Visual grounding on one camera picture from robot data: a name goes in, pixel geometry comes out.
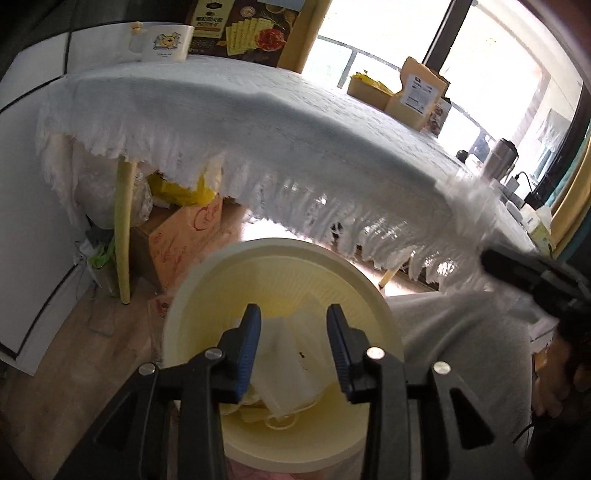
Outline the person's right hand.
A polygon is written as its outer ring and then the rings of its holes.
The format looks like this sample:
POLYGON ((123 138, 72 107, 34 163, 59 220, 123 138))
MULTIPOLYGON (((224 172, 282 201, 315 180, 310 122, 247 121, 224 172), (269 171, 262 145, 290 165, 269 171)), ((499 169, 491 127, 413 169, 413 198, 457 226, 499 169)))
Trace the person's right hand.
POLYGON ((568 373, 567 363, 571 357, 571 345, 555 328, 533 386, 532 406, 538 417, 544 414, 558 417, 571 393, 590 399, 590 370, 579 366, 574 374, 568 373))

